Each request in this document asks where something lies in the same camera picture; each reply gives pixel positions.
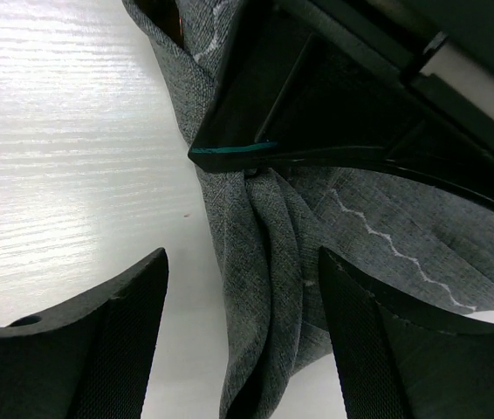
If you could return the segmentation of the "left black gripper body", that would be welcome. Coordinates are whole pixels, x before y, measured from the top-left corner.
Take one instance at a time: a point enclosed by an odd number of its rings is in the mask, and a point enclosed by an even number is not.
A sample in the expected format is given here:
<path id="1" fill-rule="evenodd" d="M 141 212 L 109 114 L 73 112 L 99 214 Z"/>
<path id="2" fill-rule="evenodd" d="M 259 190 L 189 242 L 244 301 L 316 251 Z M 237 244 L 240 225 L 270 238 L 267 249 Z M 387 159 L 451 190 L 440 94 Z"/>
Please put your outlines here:
<path id="1" fill-rule="evenodd" d="M 289 80 L 278 157 L 397 175 L 494 175 L 494 1 L 287 1 L 319 35 Z M 388 90 L 333 129 L 342 59 Z"/>

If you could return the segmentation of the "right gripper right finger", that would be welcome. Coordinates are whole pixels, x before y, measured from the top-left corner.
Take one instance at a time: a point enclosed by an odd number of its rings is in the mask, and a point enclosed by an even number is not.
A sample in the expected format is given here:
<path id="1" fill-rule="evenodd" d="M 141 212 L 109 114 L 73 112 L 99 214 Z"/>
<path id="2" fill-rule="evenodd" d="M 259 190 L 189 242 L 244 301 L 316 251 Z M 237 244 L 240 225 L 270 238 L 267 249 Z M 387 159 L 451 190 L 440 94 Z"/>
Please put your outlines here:
<path id="1" fill-rule="evenodd" d="M 494 419 L 494 324 L 427 304 L 325 247 L 319 288 L 348 417 Z"/>

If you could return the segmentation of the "grey cloth napkin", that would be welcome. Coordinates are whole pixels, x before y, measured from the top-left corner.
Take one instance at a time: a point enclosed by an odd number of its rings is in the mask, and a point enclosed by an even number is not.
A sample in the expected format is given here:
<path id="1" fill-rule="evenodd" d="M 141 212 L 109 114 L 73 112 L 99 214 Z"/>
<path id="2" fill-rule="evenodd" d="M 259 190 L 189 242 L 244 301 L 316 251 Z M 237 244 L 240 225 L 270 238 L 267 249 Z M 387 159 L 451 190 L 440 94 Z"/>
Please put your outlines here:
<path id="1" fill-rule="evenodd" d="M 242 1 L 176 1 L 184 46 L 138 7 L 190 149 L 216 95 Z M 494 311 L 494 211 L 387 173 L 278 166 L 211 173 L 196 165 L 223 278 L 229 360 L 222 418 L 267 418 L 291 377 L 333 353 L 319 288 L 325 247 L 427 304 L 474 319 Z"/>

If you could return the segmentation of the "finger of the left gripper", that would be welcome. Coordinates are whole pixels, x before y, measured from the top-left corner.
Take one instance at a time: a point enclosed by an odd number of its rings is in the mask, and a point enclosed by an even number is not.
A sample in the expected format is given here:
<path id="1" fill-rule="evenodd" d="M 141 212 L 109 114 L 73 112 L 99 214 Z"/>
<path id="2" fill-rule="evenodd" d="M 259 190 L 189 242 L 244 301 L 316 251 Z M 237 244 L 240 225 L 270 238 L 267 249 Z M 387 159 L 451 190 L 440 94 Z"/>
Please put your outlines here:
<path id="1" fill-rule="evenodd" d="M 137 0 L 136 4 L 178 46 L 184 46 L 182 21 L 175 0 Z"/>
<path id="2" fill-rule="evenodd" d="M 494 211 L 494 1 L 242 1 L 189 159 L 360 168 Z"/>

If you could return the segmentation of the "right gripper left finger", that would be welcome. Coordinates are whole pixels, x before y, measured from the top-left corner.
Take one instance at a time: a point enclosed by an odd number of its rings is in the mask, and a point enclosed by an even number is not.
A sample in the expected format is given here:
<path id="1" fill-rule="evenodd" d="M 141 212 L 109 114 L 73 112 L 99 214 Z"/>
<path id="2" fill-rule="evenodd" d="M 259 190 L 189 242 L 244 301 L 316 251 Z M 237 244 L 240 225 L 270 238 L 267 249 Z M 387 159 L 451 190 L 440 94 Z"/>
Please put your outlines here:
<path id="1" fill-rule="evenodd" d="M 168 289 L 160 248 L 106 282 L 0 326 L 0 418 L 139 418 Z"/>

